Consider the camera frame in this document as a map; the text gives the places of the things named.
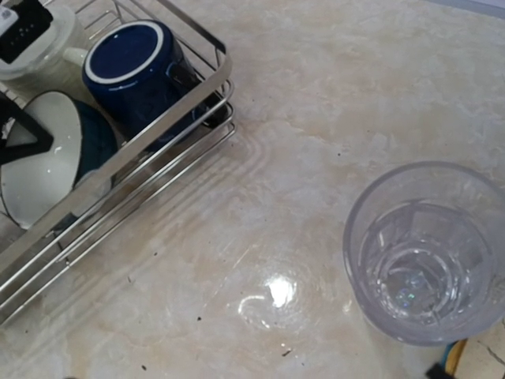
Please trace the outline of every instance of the marble countertop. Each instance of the marble countertop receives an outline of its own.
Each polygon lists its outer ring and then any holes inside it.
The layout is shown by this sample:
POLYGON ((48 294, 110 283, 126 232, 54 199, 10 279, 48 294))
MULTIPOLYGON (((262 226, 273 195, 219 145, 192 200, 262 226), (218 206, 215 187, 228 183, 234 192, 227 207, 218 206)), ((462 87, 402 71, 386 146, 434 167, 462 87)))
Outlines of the marble countertop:
POLYGON ((404 163, 503 184, 505 21, 421 0, 177 4, 230 49, 239 132, 0 331, 0 377, 422 377, 440 349, 368 326, 342 231, 404 163))

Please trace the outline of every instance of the white bowl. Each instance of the white bowl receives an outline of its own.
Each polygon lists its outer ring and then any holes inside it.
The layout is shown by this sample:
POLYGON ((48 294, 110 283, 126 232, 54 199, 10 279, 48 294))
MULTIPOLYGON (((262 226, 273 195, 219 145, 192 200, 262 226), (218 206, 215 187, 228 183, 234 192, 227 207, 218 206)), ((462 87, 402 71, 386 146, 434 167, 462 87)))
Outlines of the white bowl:
MULTIPOLYGON (((24 109, 53 137, 49 152, 2 166, 2 198, 10 217, 29 229, 40 217, 72 191, 80 162, 81 123, 72 99, 47 92, 24 109)), ((35 138, 15 122, 7 146, 33 142, 35 138)))

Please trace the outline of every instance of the stainless steel dish rack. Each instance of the stainless steel dish rack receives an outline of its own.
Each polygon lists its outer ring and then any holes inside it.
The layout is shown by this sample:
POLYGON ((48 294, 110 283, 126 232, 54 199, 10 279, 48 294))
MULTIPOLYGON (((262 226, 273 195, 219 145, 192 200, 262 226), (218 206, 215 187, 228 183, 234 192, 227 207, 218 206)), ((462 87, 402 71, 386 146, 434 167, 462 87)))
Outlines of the stainless steel dish rack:
POLYGON ((173 3, 152 0, 145 6, 137 0, 89 0, 76 9, 76 13, 91 39, 134 19, 151 18, 167 23, 175 30, 202 83, 142 133, 124 143, 93 176, 0 253, 0 324, 15 317, 120 227, 128 216, 172 186, 235 132, 234 109, 228 102, 234 90, 229 79, 232 64, 226 47, 173 3), (191 34, 195 42, 190 43, 182 29, 191 34), (144 152, 213 92, 221 99, 218 104, 159 151, 144 152), (222 106, 228 109, 226 121, 212 130, 202 126, 202 122, 222 106), (114 188, 101 201, 59 235, 52 232, 87 193, 109 178, 114 178, 114 188))

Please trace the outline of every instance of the plastic cup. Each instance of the plastic cup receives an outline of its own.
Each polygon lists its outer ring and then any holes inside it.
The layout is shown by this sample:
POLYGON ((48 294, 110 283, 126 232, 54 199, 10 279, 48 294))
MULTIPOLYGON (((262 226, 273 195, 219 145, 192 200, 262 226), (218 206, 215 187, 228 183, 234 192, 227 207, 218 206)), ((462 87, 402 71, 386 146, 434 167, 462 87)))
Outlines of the plastic cup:
POLYGON ((414 163, 357 199, 343 253, 357 302, 405 343, 452 343, 505 314, 505 193, 453 163, 414 163))

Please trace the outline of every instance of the white container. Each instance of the white container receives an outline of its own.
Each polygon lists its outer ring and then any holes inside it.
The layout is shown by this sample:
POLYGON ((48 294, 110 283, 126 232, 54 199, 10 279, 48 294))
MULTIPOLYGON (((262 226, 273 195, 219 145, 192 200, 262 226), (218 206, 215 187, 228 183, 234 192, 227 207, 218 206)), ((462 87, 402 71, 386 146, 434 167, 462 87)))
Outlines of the white container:
POLYGON ((0 81, 26 102, 42 92, 57 90, 92 104, 79 67, 63 56, 67 49, 89 48, 91 42, 69 7, 48 9, 54 18, 51 26, 12 64, 0 60, 0 81))

